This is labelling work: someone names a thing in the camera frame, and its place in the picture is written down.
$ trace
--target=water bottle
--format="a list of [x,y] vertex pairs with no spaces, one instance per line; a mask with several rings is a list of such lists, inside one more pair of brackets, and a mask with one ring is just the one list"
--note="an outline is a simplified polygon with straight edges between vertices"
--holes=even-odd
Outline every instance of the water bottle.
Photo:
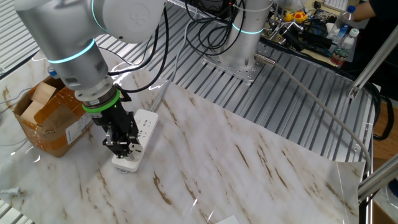
[[60,78],[60,76],[58,75],[57,71],[55,71],[55,69],[51,65],[49,65],[47,67],[47,72],[54,79],[59,79]]
[[342,12],[340,16],[337,18],[335,25],[331,28],[329,32],[328,38],[333,41],[333,43],[337,44],[344,37],[344,34],[347,32],[349,25],[354,20],[355,7],[349,6],[347,11]]
[[351,29],[349,35],[344,37],[340,43],[336,46],[332,55],[330,56],[330,62],[337,65],[338,68],[345,62],[349,53],[354,48],[355,38],[358,36],[359,30]]

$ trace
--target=power outlet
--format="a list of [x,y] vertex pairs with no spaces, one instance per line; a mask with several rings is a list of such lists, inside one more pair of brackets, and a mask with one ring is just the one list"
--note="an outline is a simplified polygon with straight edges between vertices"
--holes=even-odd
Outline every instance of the power outlet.
[[122,173],[135,172],[138,170],[138,166],[141,163],[141,160],[144,157],[144,153],[149,144],[150,137],[152,137],[152,134],[154,133],[154,130],[156,128],[158,118],[159,116],[156,113],[146,110],[137,110],[137,112],[135,113],[134,119],[136,120],[136,124],[139,130],[138,140],[142,148],[137,148],[133,150],[132,155],[134,156],[134,160],[132,161],[119,159],[116,156],[113,156],[113,165],[118,168]]

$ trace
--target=black shirt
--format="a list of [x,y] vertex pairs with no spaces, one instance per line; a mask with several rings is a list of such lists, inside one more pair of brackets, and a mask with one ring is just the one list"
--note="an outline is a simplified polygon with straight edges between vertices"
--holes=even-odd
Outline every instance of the black shirt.
[[[369,20],[365,30],[362,30],[361,44],[369,47],[369,53],[375,54],[398,25],[396,12],[398,0],[369,0],[376,17]],[[398,48],[390,53],[386,59],[395,65],[398,64]]]
[[[391,32],[398,25],[396,12],[398,0],[369,0],[376,17],[369,20],[365,29],[359,31],[358,45],[354,60],[345,63],[342,69],[353,75],[359,75],[371,61]],[[370,82],[381,86],[381,93],[398,100],[398,47],[389,54],[375,71]]]

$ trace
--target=white marble table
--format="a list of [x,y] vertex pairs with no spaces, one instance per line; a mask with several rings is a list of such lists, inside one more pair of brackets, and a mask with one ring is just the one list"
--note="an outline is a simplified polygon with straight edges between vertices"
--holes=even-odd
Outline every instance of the white marble table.
[[[104,54],[110,68],[121,63]],[[38,53],[0,81],[0,101],[43,80],[46,68]],[[152,76],[140,71],[115,81],[136,88]],[[149,109],[163,83],[131,95],[125,108]],[[0,189],[28,191],[2,199],[39,224],[217,223],[231,215],[240,224],[358,222],[362,162],[324,159],[174,84],[157,113],[159,123],[134,174],[111,165],[96,126],[61,159],[29,142],[0,147]],[[24,137],[11,111],[5,112],[0,144]]]

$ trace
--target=corrugated metal floor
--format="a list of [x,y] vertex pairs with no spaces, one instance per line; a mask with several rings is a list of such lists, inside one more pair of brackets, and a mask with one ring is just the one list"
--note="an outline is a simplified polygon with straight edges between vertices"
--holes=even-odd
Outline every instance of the corrugated metal floor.
[[[189,17],[178,1],[167,5],[170,24],[169,56],[162,77],[172,74],[175,56],[183,40]],[[199,46],[199,26],[188,34]],[[212,27],[205,29],[203,35]],[[38,48],[13,11],[13,0],[0,1],[0,63],[7,70],[22,62]],[[125,44],[109,35],[96,39],[100,47],[117,53],[125,60],[139,63],[146,42]],[[147,55],[151,53],[153,41]],[[165,26],[161,22],[158,48],[146,69],[157,72],[164,55]],[[362,91],[356,100],[347,96],[352,81],[332,71],[298,57],[279,52],[260,44],[264,55],[276,60],[304,83],[324,104],[359,135],[366,145],[372,139],[374,107],[371,95]],[[278,69],[265,66],[251,84],[215,69],[203,61],[202,55],[188,45],[180,56],[175,83],[230,110],[270,131],[273,131],[307,149],[334,161],[363,161],[360,149],[350,135],[344,132],[303,91]],[[0,224],[31,223],[10,206],[0,201]]]
[[0,200],[0,224],[34,224],[34,222]]
[[38,50],[14,10],[14,0],[0,0],[0,76]]

